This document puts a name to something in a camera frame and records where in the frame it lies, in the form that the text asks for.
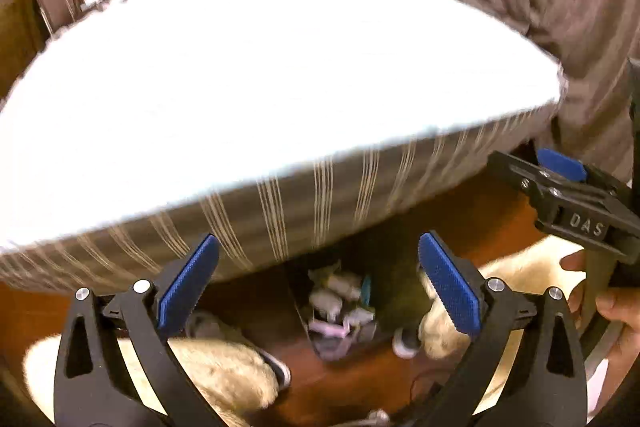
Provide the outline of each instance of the finger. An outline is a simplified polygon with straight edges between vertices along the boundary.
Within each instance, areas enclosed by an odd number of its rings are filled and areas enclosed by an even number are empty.
[[[622,321],[640,333],[640,289],[609,288],[596,298],[598,313],[610,321]]]
[[[622,330],[619,340],[607,356],[609,367],[607,367],[607,374],[602,384],[596,412],[599,412],[616,392],[634,365],[638,354],[640,354],[640,333],[627,326]]]
[[[584,298],[584,286],[586,284],[586,280],[580,281],[576,287],[571,291],[569,298],[567,299],[567,304],[569,304],[569,309],[572,314],[575,314],[580,310],[580,306],[582,305],[582,299]]]
[[[580,250],[576,253],[572,253],[571,255],[567,255],[566,257],[562,257],[562,259],[560,260],[560,266],[562,267],[562,269],[570,272],[584,271],[584,264],[584,250]]]

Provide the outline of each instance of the silver bolt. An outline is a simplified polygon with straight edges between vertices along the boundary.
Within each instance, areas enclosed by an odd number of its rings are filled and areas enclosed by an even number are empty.
[[[549,288],[549,295],[551,295],[552,299],[559,301],[562,298],[562,290],[560,288],[552,286],[551,288]]]
[[[144,293],[149,288],[151,288],[151,283],[146,279],[140,279],[139,281],[136,281],[133,285],[133,291],[135,293]]]
[[[89,296],[89,288],[80,288],[76,292],[76,299],[84,301]]]
[[[495,277],[493,279],[489,279],[489,282],[486,285],[494,292],[501,292],[504,290],[504,281]]]

